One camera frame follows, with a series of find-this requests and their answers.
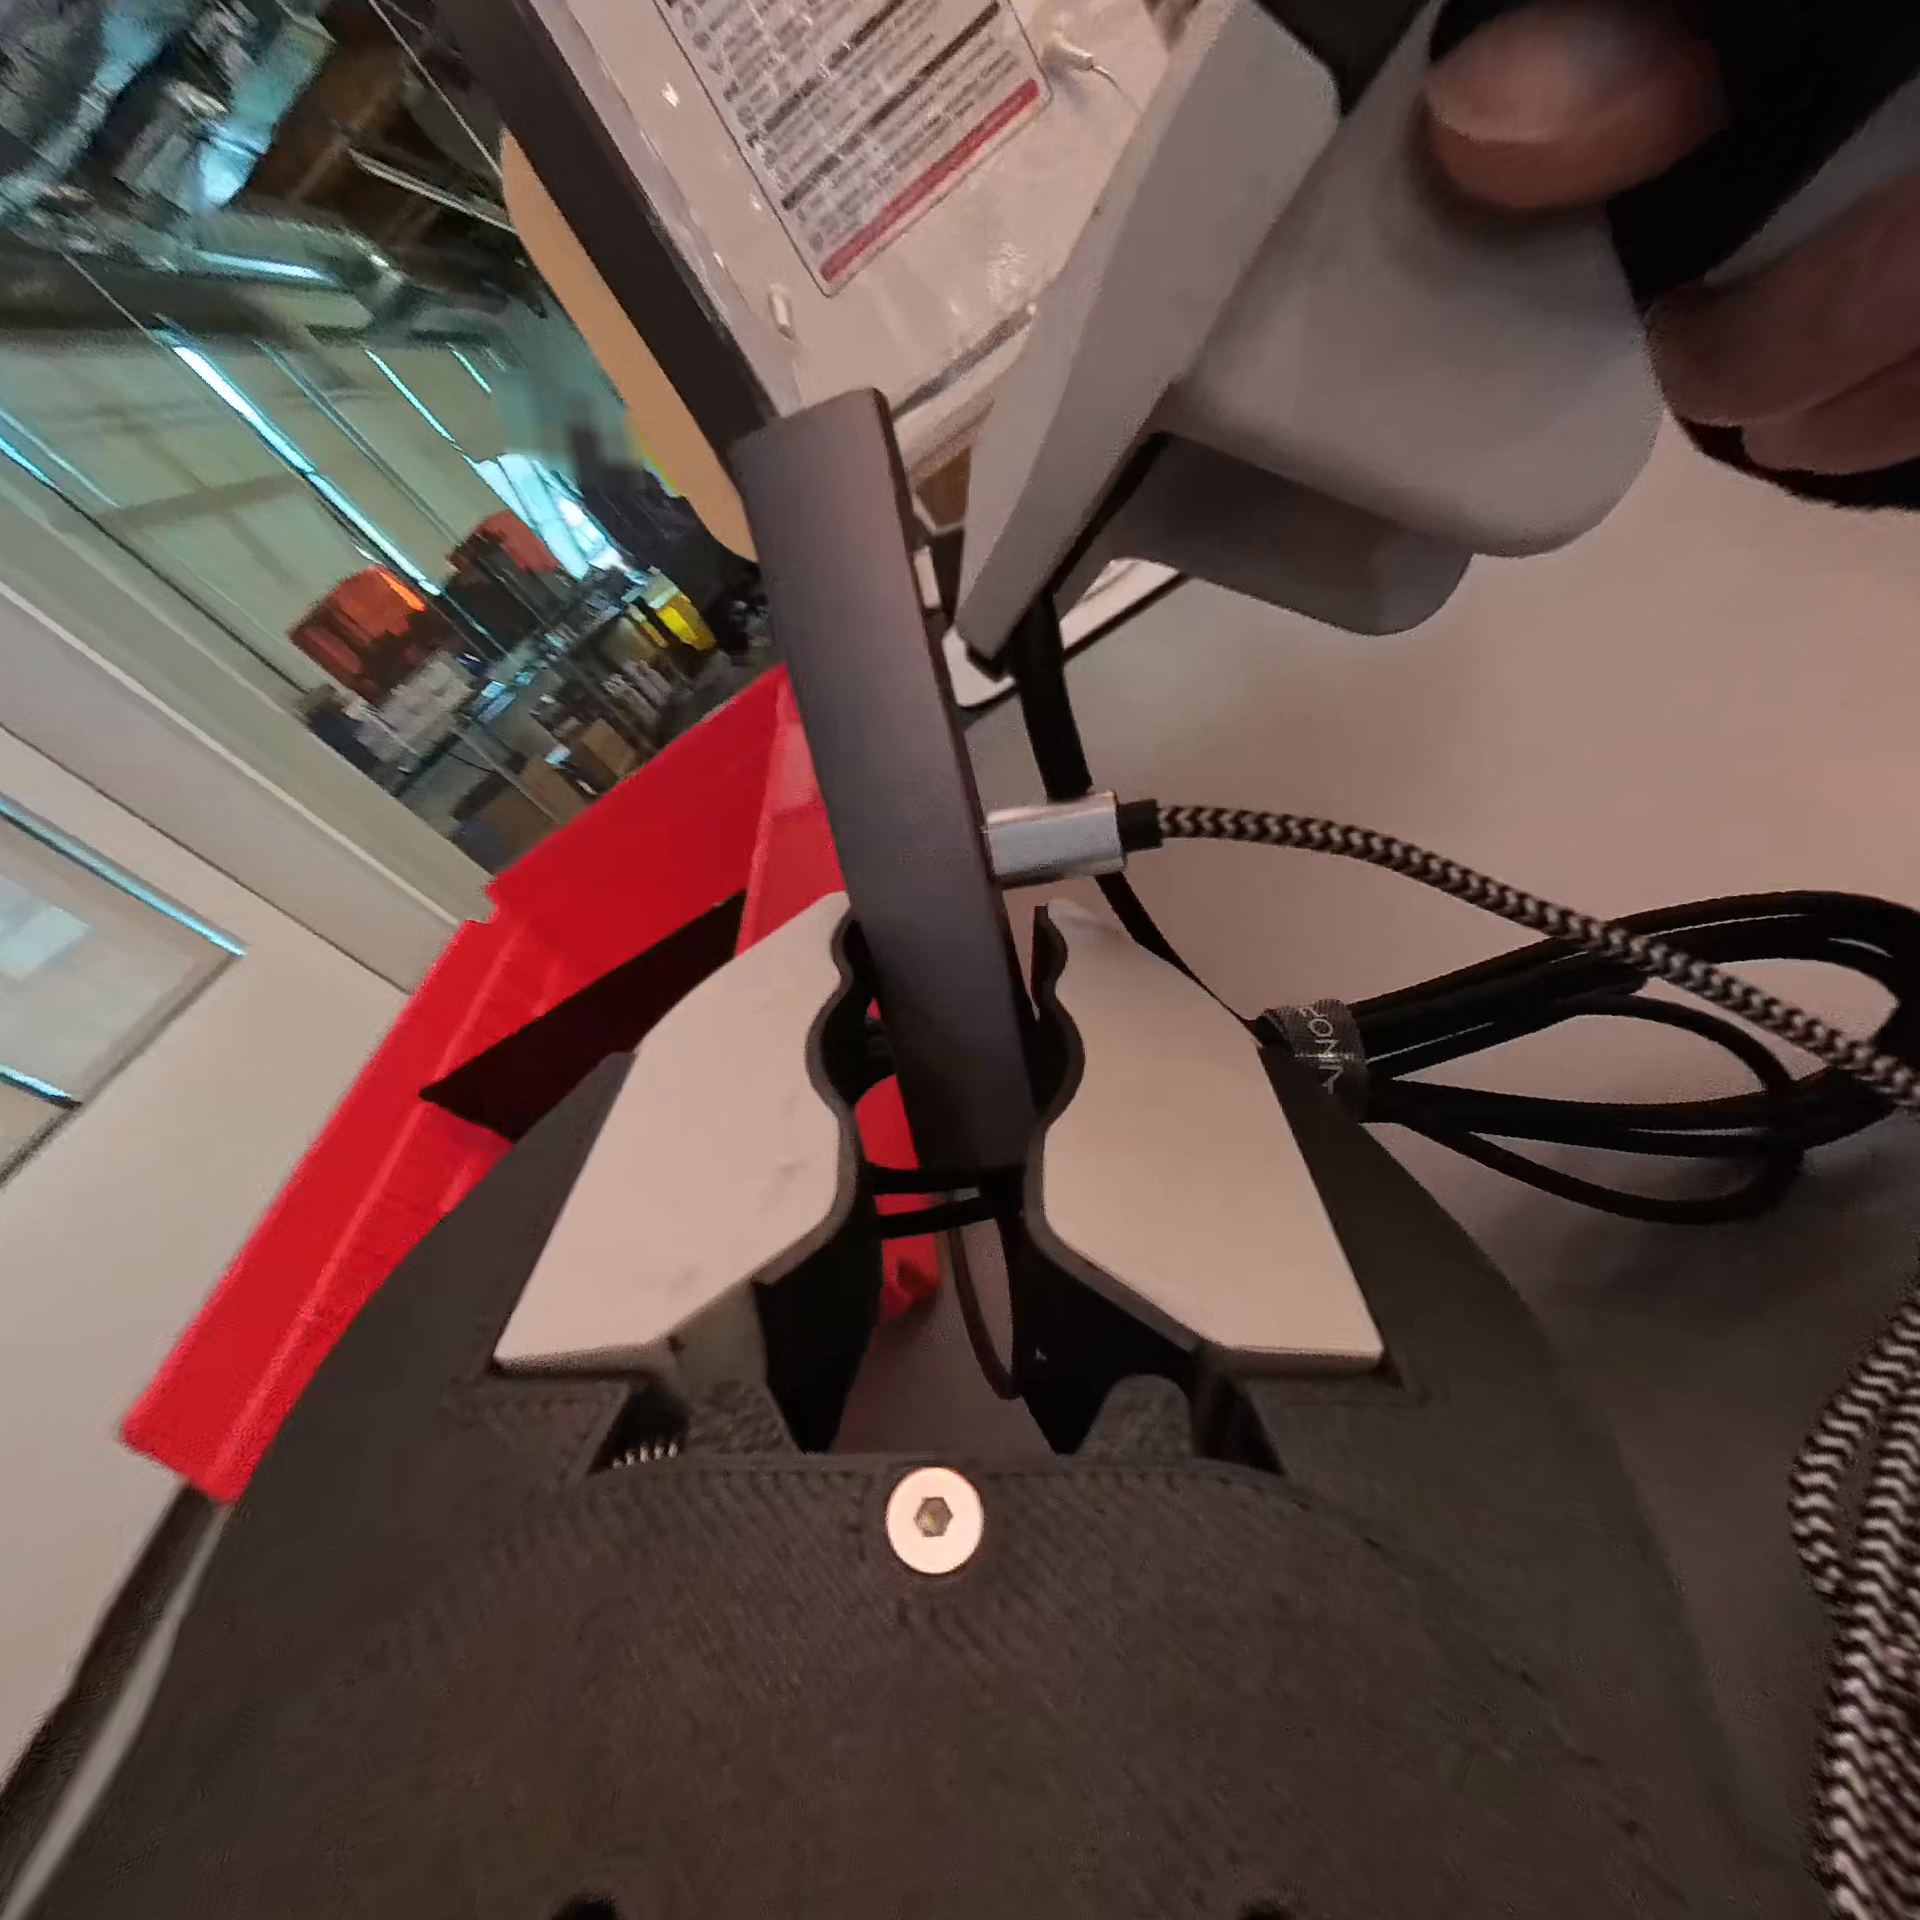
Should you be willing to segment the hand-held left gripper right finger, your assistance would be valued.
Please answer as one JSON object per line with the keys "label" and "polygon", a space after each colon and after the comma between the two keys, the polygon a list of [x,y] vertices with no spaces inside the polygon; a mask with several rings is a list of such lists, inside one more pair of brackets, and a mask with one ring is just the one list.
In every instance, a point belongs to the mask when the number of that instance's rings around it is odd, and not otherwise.
{"label": "hand-held left gripper right finger", "polygon": [[1077,902],[1030,924],[1052,1093],[1027,1152],[1020,1385],[1078,1451],[1162,1381],[1200,1432],[1248,1382],[1368,1381],[1386,1340],[1237,1015]]}

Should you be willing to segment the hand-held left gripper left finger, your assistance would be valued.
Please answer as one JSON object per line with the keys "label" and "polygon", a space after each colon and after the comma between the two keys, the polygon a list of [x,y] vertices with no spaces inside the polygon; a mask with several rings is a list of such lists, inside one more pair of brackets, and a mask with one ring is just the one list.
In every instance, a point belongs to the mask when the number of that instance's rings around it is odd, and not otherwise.
{"label": "hand-held left gripper left finger", "polygon": [[638,1045],[494,1347],[504,1375],[759,1388],[827,1451],[879,1321],[845,893],[725,963]]}

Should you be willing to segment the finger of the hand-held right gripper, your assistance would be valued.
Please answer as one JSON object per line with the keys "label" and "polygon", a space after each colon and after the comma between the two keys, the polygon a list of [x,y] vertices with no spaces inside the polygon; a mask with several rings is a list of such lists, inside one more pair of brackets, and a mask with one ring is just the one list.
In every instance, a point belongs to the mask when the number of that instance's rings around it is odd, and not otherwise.
{"label": "finger of the hand-held right gripper", "polygon": [[1196,4],[971,453],[956,633],[1142,560],[1403,633],[1584,536],[1662,405],[1599,214],[1435,176],[1442,4]]}

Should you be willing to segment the person's right hand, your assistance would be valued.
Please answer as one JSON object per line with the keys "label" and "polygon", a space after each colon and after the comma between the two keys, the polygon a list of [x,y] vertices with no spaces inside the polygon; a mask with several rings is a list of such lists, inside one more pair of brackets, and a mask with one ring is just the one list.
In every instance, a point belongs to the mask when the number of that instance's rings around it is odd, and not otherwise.
{"label": "person's right hand", "polygon": [[[1510,213],[1660,180],[1724,126],[1715,54],[1675,4],[1523,4],[1432,63],[1438,168]],[[1915,509],[1918,177],[1893,176],[1747,279],[1648,318],[1669,409],[1715,459],[1835,505]]]}

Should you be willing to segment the red plastic bin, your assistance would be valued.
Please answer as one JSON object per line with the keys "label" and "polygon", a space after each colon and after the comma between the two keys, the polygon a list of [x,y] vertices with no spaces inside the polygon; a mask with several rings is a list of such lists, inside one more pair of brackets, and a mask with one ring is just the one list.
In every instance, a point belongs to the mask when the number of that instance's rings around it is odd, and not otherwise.
{"label": "red plastic bin", "polygon": [[340,1331],[509,1145],[842,872],[775,670],[486,884],[118,1423],[247,1485]]}

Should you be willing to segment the instruction sheet in clear holder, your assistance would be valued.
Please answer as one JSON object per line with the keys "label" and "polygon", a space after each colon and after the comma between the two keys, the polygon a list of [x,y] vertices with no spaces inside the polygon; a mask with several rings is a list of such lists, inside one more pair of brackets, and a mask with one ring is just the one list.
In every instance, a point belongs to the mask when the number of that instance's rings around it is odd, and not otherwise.
{"label": "instruction sheet in clear holder", "polygon": [[1142,108],[1163,4],[536,4],[779,413],[974,436]]}

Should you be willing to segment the storage shelves with boxes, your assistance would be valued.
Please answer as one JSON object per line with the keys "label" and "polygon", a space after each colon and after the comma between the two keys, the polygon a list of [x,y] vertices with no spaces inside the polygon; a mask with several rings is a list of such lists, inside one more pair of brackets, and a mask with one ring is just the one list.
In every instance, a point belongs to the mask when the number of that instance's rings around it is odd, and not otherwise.
{"label": "storage shelves with boxes", "polygon": [[319,672],[304,726],[490,872],[536,845],[764,672],[756,568],[661,568],[563,500],[557,552],[509,509],[435,582],[368,564],[288,629]]}

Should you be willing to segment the rounded wooden sign board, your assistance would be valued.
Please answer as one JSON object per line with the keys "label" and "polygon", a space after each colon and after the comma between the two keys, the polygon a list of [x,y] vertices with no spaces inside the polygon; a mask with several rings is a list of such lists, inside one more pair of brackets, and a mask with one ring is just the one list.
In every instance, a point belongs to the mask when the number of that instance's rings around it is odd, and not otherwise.
{"label": "rounded wooden sign board", "polygon": [[620,432],[722,545],[751,532],[726,455],[775,405],[636,161],[639,140],[565,4],[436,4],[500,124],[503,198],[623,411]]}

